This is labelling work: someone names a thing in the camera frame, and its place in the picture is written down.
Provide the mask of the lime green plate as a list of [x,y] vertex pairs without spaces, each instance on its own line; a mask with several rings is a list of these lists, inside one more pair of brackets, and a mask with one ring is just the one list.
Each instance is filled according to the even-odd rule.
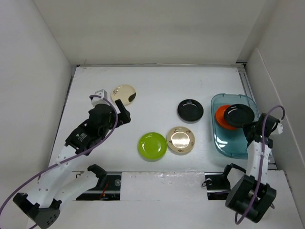
[[166,139],[157,132],[146,133],[139,139],[138,151],[146,160],[159,160],[167,151]]

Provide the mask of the glossy black plate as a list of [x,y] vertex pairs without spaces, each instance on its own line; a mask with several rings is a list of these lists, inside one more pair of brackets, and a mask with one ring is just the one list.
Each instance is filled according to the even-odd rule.
[[177,113],[182,120],[193,123],[202,118],[204,109],[200,102],[194,99],[185,99],[178,104]]

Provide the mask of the small black plate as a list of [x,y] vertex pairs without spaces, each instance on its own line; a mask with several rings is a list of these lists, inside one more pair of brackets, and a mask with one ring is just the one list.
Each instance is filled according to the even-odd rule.
[[241,128],[251,123],[255,118],[253,110],[244,104],[233,104],[224,112],[224,120],[228,125]]

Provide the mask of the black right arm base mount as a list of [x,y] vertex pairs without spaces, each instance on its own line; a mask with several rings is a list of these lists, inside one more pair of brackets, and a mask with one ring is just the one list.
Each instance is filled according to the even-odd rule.
[[232,169],[246,173],[246,170],[234,163],[226,165],[223,172],[205,172],[201,187],[206,188],[208,200],[226,200],[231,185],[228,175]]

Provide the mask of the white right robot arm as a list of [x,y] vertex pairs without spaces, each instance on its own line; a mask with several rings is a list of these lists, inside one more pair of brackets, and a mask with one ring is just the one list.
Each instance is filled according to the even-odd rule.
[[230,190],[225,206],[254,223],[259,222],[275,200],[276,190],[268,182],[268,159],[273,141],[270,134],[276,130],[279,119],[262,113],[258,121],[243,126],[247,140],[248,164],[246,174],[238,181],[228,171],[220,176],[221,184]]

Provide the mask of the beige plate with black patch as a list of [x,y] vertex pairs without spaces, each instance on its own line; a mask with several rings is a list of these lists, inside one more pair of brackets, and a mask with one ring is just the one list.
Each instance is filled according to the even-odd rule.
[[124,105],[131,104],[136,97],[136,90],[129,84],[121,84],[115,87],[111,93],[111,99],[115,102],[121,100]]

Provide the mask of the orange plastic plate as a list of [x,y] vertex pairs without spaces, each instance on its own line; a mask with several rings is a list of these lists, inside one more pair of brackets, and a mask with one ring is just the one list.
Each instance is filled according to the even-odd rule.
[[217,109],[217,111],[215,112],[215,119],[220,127],[227,129],[227,130],[236,130],[237,129],[236,127],[229,125],[224,119],[224,112],[229,107],[230,107],[230,105],[228,105],[228,104],[220,106]]

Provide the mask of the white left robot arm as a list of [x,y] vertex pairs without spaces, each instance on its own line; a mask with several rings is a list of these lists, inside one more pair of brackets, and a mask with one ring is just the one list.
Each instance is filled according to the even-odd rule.
[[65,203],[85,191],[101,189],[107,183],[107,172],[97,164],[90,165],[74,181],[65,180],[75,167],[101,145],[115,128],[131,121],[121,100],[115,106],[105,99],[89,111],[89,118],[75,128],[65,141],[56,163],[40,173],[37,185],[25,193],[16,193],[13,202],[41,229],[49,228],[59,217]]

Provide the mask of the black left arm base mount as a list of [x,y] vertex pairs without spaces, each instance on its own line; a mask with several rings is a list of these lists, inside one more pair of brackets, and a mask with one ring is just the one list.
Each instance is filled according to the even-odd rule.
[[122,173],[107,172],[94,164],[87,168],[98,178],[96,186],[76,198],[77,201],[118,201],[121,195]]

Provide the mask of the beige plate with calligraphy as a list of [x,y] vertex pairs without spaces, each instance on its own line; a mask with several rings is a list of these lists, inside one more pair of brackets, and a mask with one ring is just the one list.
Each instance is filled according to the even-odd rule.
[[193,131],[184,126],[173,127],[166,135],[168,147],[178,155],[185,155],[192,151],[195,145]]

